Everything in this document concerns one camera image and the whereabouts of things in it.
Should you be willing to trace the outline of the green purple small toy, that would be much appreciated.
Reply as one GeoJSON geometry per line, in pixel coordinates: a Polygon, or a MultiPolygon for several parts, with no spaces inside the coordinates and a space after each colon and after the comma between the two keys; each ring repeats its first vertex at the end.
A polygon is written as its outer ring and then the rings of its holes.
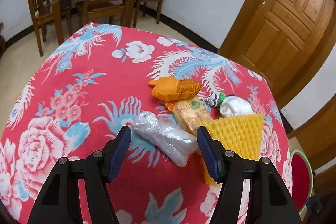
{"type": "Polygon", "coordinates": [[[210,107],[218,108],[222,104],[225,98],[226,98],[226,95],[222,92],[212,93],[211,95],[208,96],[207,103],[209,104],[210,107]]]}

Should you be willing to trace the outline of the wooden panel door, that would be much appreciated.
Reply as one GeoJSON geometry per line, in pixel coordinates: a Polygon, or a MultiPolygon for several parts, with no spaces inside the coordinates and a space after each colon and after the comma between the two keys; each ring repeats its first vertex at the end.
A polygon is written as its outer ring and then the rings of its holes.
{"type": "Polygon", "coordinates": [[[335,0],[245,0],[218,53],[264,77],[282,108],[334,45],[335,0]]]}

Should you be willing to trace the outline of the red bin green rim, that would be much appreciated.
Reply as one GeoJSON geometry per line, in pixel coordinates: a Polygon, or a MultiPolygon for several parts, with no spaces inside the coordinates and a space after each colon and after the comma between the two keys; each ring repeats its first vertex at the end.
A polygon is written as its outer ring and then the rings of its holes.
{"type": "Polygon", "coordinates": [[[290,152],[290,156],[293,180],[292,199],[301,215],[313,191],[313,170],[302,151],[294,149],[290,152]]]}

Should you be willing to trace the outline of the large yellow foam net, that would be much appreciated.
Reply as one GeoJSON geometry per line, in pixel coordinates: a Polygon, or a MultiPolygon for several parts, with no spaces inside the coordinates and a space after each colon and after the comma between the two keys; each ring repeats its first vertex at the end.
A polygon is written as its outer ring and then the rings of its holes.
{"type": "Polygon", "coordinates": [[[258,160],[263,134],[264,116],[248,114],[218,118],[202,124],[214,140],[221,142],[226,150],[240,157],[258,160]]]}

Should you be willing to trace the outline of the clear plastic bag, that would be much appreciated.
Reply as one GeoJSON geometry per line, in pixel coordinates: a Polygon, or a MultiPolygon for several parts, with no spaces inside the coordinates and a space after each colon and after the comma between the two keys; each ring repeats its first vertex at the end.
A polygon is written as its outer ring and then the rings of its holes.
{"type": "Polygon", "coordinates": [[[198,148],[194,135],[167,119],[158,118],[149,111],[143,111],[136,116],[133,128],[136,133],[157,146],[179,167],[185,167],[190,155],[198,148]]]}

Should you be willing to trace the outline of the red floral tablecloth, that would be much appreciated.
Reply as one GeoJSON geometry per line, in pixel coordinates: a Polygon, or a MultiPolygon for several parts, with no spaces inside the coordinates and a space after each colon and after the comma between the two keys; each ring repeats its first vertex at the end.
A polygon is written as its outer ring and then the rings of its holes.
{"type": "MultiPolygon", "coordinates": [[[[57,48],[18,97],[1,139],[1,201],[26,223],[57,160],[84,159],[149,111],[173,115],[151,95],[151,80],[201,83],[199,98],[224,93],[263,115],[260,155],[293,188],[288,139],[266,80],[207,50],[132,28],[90,23],[57,48]]],[[[121,223],[209,223],[220,187],[204,181],[202,158],[176,166],[133,133],[120,174],[108,185],[121,223]]]]}

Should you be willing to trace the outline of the left wooden chair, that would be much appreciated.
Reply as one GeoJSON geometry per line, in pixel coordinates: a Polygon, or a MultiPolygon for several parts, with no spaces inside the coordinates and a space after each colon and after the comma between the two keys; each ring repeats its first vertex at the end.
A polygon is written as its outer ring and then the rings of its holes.
{"type": "Polygon", "coordinates": [[[54,20],[54,14],[52,12],[50,0],[27,0],[29,4],[29,10],[31,14],[31,20],[33,22],[33,28],[35,36],[37,38],[37,45],[40,57],[43,56],[43,48],[41,42],[41,34],[39,29],[42,30],[43,41],[46,42],[46,25],[54,20]]]}

